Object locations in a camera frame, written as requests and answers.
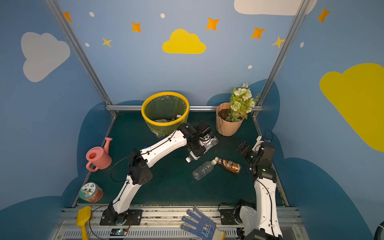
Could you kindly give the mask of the white label large clear bottle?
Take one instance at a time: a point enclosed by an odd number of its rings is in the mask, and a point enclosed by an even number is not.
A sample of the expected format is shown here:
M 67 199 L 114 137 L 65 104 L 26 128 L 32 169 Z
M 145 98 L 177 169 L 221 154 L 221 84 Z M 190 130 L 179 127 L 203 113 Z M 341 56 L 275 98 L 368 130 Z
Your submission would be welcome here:
M 209 151 L 212 147 L 218 144 L 217 137 L 208 137 L 206 141 L 202 142 L 201 140 L 198 141 L 197 145 L 189 146 L 189 155 L 186 157 L 186 161 L 188 163 L 192 161 L 196 161 L 199 158 L 201 158 L 207 151 Z

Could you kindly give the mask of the clear slim white cap bottle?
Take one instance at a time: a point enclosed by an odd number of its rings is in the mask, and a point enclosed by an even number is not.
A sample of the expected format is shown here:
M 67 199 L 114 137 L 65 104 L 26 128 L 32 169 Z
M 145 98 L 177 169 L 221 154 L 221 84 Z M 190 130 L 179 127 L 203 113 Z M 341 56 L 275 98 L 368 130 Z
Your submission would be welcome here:
M 173 121 L 175 121 L 175 120 L 177 120 L 177 119 L 179 119 L 181 117 L 182 117 L 182 115 L 177 115 L 175 118 L 173 118 Z

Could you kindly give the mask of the purple grape label bottle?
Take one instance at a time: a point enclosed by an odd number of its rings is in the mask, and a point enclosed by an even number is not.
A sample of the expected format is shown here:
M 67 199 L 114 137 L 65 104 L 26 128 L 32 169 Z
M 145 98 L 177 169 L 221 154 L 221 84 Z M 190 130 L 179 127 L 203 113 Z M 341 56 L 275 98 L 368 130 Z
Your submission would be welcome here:
M 157 122 L 157 123 L 169 123 L 169 122 L 172 122 L 172 120 L 168 120 L 168 119 L 158 119 L 158 120 L 153 120 L 154 122 Z

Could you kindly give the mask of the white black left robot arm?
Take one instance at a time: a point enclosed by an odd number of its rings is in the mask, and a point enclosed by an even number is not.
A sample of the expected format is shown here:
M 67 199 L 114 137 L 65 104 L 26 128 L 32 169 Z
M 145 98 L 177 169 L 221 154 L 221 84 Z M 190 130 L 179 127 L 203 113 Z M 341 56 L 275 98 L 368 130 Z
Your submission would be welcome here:
M 218 139 L 210 126 L 202 121 L 192 126 L 181 124 L 173 133 L 158 143 L 142 149 L 134 149 L 129 160 L 129 172 L 117 197 L 103 211 L 101 226 L 139 225 L 140 219 L 134 220 L 130 210 L 131 202 L 140 187 L 152 178 L 151 167 L 171 152 L 187 147 L 189 156 L 186 161 L 198 160 L 208 150 L 218 144 Z

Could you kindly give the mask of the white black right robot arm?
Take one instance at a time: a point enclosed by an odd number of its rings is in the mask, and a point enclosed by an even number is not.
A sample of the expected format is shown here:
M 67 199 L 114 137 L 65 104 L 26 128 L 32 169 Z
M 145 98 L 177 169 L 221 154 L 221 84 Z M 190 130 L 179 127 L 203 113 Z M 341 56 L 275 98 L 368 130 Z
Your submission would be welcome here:
M 275 147 L 270 143 L 257 144 L 257 150 L 242 141 L 237 152 L 248 161 L 254 180 L 256 207 L 241 205 L 239 217 L 246 240 L 282 240 L 277 204 L 277 174 L 272 168 Z

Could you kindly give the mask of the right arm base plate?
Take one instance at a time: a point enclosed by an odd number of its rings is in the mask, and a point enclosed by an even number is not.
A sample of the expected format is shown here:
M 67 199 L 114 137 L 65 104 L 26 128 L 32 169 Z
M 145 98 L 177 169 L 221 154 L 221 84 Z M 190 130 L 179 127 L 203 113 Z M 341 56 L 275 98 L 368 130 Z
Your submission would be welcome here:
M 235 209 L 220 209 L 220 217 L 222 225 L 242 225 L 240 212 Z

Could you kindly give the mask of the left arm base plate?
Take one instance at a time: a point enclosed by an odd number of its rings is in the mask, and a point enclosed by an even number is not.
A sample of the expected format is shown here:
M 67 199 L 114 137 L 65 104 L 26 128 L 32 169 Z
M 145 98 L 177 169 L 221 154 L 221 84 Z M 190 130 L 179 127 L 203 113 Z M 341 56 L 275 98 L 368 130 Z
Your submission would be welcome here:
M 127 210 L 117 214 L 114 210 L 105 210 L 100 220 L 101 226 L 138 226 L 141 223 L 143 210 Z

